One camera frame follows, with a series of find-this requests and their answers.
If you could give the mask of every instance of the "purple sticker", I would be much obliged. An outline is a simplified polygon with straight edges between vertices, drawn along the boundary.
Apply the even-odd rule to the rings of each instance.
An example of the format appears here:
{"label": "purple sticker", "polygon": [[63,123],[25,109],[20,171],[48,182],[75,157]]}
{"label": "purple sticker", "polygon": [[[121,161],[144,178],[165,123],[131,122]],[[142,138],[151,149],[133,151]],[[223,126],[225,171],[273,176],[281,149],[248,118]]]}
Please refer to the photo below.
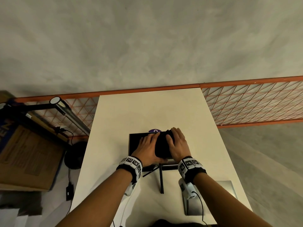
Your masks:
{"label": "purple sticker", "polygon": [[149,132],[161,132],[159,129],[152,129],[152,130],[149,130]]}

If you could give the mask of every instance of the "silver tube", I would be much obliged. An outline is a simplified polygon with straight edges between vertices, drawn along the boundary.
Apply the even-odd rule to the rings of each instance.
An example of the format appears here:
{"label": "silver tube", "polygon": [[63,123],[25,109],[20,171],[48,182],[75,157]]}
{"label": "silver tube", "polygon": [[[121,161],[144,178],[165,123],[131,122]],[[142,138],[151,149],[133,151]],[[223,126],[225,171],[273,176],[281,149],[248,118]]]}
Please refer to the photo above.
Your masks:
{"label": "silver tube", "polygon": [[72,112],[68,104],[60,97],[55,96],[49,103],[55,104],[61,114],[65,115],[71,122],[73,122],[80,130],[89,136],[91,130]]}

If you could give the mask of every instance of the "concrete floor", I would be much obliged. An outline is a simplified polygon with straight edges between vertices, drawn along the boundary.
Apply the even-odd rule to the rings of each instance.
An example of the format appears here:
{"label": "concrete floor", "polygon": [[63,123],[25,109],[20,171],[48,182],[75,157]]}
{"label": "concrete floor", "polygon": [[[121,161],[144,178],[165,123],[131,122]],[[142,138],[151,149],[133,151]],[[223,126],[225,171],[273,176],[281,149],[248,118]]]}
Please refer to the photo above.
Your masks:
{"label": "concrete floor", "polygon": [[302,19],[302,0],[0,0],[0,90],[298,76]]}
{"label": "concrete floor", "polygon": [[[303,226],[303,123],[219,129],[253,211],[274,227]],[[80,170],[71,171],[76,187]],[[67,213],[68,169],[42,194],[40,227]]]}

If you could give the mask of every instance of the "wristband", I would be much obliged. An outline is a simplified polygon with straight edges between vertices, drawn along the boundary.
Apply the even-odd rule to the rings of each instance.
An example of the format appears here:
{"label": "wristband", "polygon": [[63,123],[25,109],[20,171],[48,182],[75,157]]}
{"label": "wristband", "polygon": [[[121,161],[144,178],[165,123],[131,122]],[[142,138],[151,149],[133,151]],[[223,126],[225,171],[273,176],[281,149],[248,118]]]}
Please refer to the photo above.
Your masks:
{"label": "wristband", "polygon": [[194,177],[198,173],[206,173],[205,168],[201,163],[192,158],[191,156],[186,156],[178,164],[178,171],[181,177],[187,183],[193,183]]}
{"label": "wristband", "polygon": [[128,156],[127,158],[122,159],[119,163],[117,169],[125,169],[131,173],[133,179],[131,180],[132,184],[136,183],[142,174],[142,162],[140,159]]}

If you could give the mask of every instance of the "gray wall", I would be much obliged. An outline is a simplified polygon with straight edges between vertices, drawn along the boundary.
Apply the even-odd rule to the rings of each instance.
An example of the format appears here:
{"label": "gray wall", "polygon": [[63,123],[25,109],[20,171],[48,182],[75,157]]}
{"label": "gray wall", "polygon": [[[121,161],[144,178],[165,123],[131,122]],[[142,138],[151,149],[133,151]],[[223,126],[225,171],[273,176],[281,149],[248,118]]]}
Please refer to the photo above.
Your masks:
{"label": "gray wall", "polygon": [[302,36],[302,0],[0,0],[0,90],[298,76]]}

